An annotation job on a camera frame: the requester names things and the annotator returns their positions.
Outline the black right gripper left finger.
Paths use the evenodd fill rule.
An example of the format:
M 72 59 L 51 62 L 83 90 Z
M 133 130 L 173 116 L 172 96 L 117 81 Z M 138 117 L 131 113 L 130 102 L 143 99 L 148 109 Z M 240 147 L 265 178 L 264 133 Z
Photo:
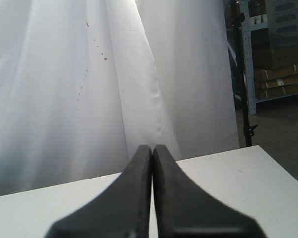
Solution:
M 147 238 L 151 148 L 141 145 L 117 179 L 94 200 L 54 222 L 48 238 Z

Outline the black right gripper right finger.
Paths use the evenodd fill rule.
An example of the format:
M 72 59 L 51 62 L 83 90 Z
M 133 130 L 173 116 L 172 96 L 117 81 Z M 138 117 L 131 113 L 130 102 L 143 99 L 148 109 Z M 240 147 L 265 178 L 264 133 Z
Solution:
M 257 221 L 210 196 L 164 145 L 152 154 L 153 193 L 161 238 L 264 238 Z

